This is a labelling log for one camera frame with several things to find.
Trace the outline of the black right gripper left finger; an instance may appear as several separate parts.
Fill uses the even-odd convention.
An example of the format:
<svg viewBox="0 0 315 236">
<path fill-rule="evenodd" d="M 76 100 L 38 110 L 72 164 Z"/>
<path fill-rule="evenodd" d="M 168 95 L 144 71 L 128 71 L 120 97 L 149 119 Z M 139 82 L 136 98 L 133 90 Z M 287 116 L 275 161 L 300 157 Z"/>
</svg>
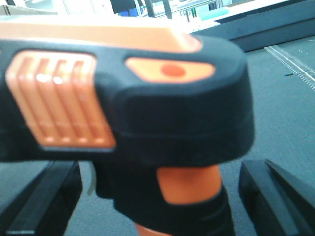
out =
<svg viewBox="0 0 315 236">
<path fill-rule="evenodd" d="M 78 162 L 48 162 L 23 188 L 1 197 L 0 234 L 64 235 L 81 193 Z"/>
</svg>

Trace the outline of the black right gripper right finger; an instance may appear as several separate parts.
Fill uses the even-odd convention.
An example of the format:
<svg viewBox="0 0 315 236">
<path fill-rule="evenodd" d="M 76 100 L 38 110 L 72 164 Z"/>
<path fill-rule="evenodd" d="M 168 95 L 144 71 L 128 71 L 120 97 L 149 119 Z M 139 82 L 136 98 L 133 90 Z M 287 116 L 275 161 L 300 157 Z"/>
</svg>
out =
<svg viewBox="0 0 315 236">
<path fill-rule="evenodd" d="M 276 163 L 243 161 L 238 191 L 257 235 L 315 234 L 315 189 Z"/>
</svg>

